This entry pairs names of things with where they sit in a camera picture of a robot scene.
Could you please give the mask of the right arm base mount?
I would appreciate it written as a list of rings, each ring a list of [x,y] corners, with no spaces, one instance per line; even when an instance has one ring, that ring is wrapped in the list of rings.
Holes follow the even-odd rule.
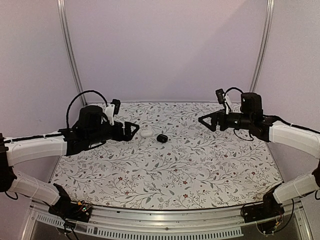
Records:
[[[281,203],[277,203],[273,193],[266,193],[262,198],[262,203],[245,204],[240,215],[245,223],[257,222],[273,218],[273,220],[265,221],[257,224],[257,229],[264,235],[274,234],[280,224],[283,222],[285,210]]]

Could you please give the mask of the white earbud charging case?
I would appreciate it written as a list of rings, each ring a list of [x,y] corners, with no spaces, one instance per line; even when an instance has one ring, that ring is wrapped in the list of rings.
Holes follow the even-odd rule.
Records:
[[[141,130],[140,136],[143,138],[152,137],[154,132],[151,127],[147,127],[146,129]]]

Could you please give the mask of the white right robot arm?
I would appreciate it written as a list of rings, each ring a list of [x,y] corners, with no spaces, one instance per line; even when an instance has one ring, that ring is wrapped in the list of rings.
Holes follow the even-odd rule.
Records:
[[[249,135],[266,143],[282,144],[320,158],[320,133],[307,127],[288,123],[279,116],[265,115],[262,98],[254,92],[242,92],[239,112],[231,110],[228,94],[218,89],[216,96],[223,109],[201,116],[198,121],[212,132],[217,128],[225,131],[247,130]],[[303,197],[320,189],[320,169],[299,176],[270,190],[263,196],[258,213],[269,218],[278,210],[278,204]]]

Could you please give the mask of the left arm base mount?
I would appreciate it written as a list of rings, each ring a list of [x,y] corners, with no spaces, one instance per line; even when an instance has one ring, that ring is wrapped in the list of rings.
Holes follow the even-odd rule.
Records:
[[[87,203],[84,200],[72,201],[67,192],[61,185],[53,184],[58,190],[59,199],[48,209],[48,212],[52,215],[56,215],[61,219],[70,219],[88,223],[92,214],[92,204]]]

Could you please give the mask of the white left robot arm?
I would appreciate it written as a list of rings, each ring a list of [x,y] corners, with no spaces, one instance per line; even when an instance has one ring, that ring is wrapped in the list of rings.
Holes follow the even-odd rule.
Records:
[[[140,127],[128,121],[115,121],[114,116],[118,112],[114,104],[105,108],[89,105],[80,109],[73,126],[43,135],[1,137],[0,191],[43,201],[54,206],[63,217],[70,217],[75,211],[74,205],[62,186],[14,171],[14,166],[36,159],[77,155],[104,145],[108,140],[131,141]]]

